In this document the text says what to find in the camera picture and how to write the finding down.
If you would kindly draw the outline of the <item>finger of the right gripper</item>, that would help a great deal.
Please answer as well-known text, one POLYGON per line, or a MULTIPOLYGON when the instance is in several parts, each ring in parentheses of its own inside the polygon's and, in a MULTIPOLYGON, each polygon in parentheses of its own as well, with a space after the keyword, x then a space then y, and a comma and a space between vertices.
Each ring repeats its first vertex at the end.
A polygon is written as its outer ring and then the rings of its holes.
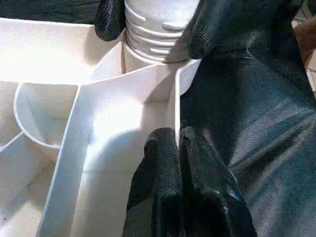
POLYGON ((94 22, 96 35, 103 41, 116 40, 125 26, 124 0, 101 0, 94 22))
POLYGON ((188 53, 201 59, 228 35, 242 30, 248 0, 201 0, 190 31, 188 53))

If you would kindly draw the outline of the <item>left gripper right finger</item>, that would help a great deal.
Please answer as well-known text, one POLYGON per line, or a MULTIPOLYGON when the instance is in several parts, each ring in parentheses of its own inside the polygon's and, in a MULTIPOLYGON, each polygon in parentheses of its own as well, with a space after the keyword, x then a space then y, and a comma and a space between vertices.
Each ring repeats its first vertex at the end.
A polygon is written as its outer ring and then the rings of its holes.
POLYGON ((181 130, 184 221, 188 237, 255 237, 234 175, 195 127, 181 130))

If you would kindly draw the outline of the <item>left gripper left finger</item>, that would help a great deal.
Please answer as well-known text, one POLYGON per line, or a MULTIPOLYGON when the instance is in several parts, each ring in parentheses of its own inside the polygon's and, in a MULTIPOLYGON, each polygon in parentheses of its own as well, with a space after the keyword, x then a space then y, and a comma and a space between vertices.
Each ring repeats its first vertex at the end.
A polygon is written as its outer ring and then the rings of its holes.
POLYGON ((124 237, 179 237, 182 230, 182 178, 174 131, 151 132, 132 180, 124 237))

